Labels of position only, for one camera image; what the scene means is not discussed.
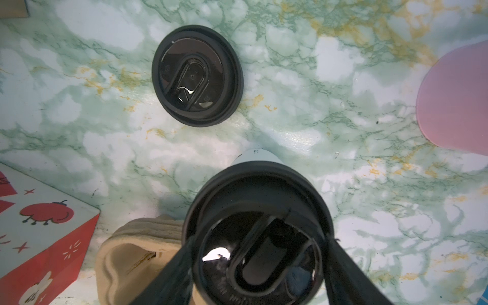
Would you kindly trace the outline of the black plastic cup lids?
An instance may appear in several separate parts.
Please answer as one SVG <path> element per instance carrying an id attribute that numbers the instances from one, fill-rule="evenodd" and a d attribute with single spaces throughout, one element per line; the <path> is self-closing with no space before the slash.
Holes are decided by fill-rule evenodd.
<path id="1" fill-rule="evenodd" d="M 191 127 L 211 127 L 236 111 L 243 69 L 229 42 L 215 30 L 187 25 L 159 44 L 152 61 L 156 96 L 171 117 Z"/>

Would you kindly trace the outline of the red white paper gift bag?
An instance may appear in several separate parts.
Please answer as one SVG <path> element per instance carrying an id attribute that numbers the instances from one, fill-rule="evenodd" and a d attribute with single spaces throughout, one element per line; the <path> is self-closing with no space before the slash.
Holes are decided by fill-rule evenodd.
<path id="1" fill-rule="evenodd" d="M 99 215 L 1 165 L 1 304 L 50 304 L 76 281 Z"/>

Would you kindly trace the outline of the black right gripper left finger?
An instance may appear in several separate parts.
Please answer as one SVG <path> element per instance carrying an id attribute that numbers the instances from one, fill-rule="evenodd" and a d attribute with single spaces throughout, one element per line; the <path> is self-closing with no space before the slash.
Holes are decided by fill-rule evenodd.
<path id="1" fill-rule="evenodd" d="M 191 236 L 131 304 L 189 304 L 194 283 L 193 247 L 194 236 Z"/>

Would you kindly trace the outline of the brown pulp cup carrier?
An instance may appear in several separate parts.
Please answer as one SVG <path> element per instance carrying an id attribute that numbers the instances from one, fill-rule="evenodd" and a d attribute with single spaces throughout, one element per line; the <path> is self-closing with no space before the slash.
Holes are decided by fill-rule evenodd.
<path id="1" fill-rule="evenodd" d="M 100 304 L 131 304 L 185 244 L 183 223 L 169 216 L 139 218 L 116 230 L 95 260 Z M 193 283 L 189 304 L 204 304 Z"/>

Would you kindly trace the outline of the white paper coffee cup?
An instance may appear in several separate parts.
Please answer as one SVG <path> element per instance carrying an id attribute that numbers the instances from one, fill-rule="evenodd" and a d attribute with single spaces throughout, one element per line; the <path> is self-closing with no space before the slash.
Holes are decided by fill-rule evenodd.
<path id="1" fill-rule="evenodd" d="M 183 225 L 207 304 L 306 304 L 324 281 L 325 205 L 301 174 L 251 149 L 198 192 Z"/>

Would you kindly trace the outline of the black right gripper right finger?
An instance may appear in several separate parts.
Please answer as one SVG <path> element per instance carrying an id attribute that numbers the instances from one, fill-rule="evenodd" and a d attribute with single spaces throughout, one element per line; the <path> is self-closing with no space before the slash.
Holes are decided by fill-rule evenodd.
<path id="1" fill-rule="evenodd" d="M 334 239 L 324 249 L 324 280 L 330 304 L 392 305 Z"/>

